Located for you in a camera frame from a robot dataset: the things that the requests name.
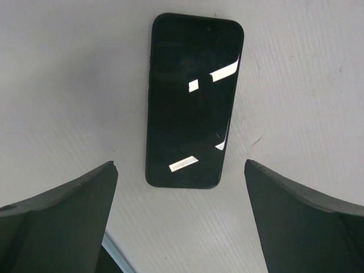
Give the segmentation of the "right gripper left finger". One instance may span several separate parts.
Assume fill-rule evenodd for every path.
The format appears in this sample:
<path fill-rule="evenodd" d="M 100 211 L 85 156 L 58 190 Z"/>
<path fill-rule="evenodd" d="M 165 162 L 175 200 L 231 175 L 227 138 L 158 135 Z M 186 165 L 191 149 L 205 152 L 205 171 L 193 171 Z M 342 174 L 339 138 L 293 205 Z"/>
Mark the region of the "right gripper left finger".
<path fill-rule="evenodd" d="M 109 161 L 1 207 L 1 272 L 118 272 L 102 246 L 117 180 Z"/>

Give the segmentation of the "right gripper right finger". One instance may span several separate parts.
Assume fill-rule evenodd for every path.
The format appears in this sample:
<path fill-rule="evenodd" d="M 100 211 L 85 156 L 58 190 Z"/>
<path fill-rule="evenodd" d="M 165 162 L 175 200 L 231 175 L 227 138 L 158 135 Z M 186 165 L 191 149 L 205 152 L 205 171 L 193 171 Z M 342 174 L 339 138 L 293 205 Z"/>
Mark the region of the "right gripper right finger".
<path fill-rule="evenodd" d="M 268 272 L 363 272 L 363 207 L 247 160 L 245 180 Z"/>

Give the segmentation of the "black phone case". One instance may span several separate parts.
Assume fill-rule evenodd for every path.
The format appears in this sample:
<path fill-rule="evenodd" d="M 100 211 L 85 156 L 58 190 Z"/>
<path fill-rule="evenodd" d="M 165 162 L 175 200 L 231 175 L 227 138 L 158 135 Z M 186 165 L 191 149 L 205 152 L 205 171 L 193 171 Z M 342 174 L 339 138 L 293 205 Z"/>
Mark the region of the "black phone case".
<path fill-rule="evenodd" d="M 221 179 L 244 41 L 233 20 L 164 13 L 151 30 L 145 177 L 163 188 Z"/>

